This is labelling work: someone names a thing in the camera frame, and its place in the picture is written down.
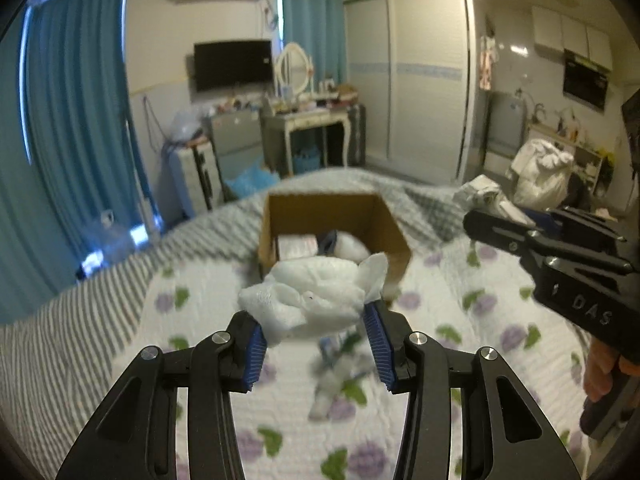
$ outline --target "storage box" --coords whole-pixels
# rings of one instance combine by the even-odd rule
[[[376,194],[270,194],[258,247],[260,272],[276,264],[274,240],[280,235],[323,235],[332,229],[359,238],[371,253],[386,253],[386,285],[400,282],[411,250],[382,197]]]

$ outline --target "blue tile stripe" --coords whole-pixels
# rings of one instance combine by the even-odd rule
[[[376,74],[388,73],[389,63],[351,63],[351,73]],[[420,75],[450,81],[462,81],[462,70],[448,66],[425,65],[419,63],[396,63],[396,73]]]

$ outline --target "gray striped blanket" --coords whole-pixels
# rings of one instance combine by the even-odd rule
[[[379,193],[418,254],[462,232],[453,189],[364,170],[325,170],[270,192]],[[35,316],[0,327],[0,415],[45,478],[55,477],[107,393],[111,361],[136,333],[155,272],[175,260],[255,259],[264,198],[258,194],[188,222],[155,247],[67,290]]]

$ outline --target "bed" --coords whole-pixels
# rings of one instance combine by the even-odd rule
[[[414,254],[394,308],[446,346],[475,352],[491,345],[503,352],[578,468],[584,465],[586,438],[577,424],[585,339],[535,304],[530,277],[512,256],[470,243],[453,189],[336,169],[271,190],[332,191],[376,192],[385,199]],[[226,326],[238,290],[258,279],[263,201],[256,195],[197,218],[66,291],[36,316],[0,328],[0,415],[44,478],[55,477],[89,416],[142,347],[181,348]],[[389,395],[369,376],[360,392],[336,399],[329,420],[309,422],[316,383],[308,370],[317,355],[315,342],[270,349],[254,391],[232,397],[246,477],[339,480],[341,470],[348,480],[391,478],[406,396]],[[178,394],[181,479],[188,478],[186,395]],[[455,392],[452,421],[454,479],[462,447]],[[344,462],[342,469],[336,461]]]

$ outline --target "teal curtain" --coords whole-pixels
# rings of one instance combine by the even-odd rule
[[[0,324],[35,312],[75,282],[79,262],[25,151],[18,97],[24,12],[0,42]]]
[[[347,77],[342,0],[282,0],[284,43],[294,41],[313,57],[316,81]]]
[[[34,165],[69,244],[82,259],[98,249],[86,227],[112,210],[142,221],[136,173],[148,197],[123,44],[124,0],[47,0],[33,7],[26,48],[28,130]]]

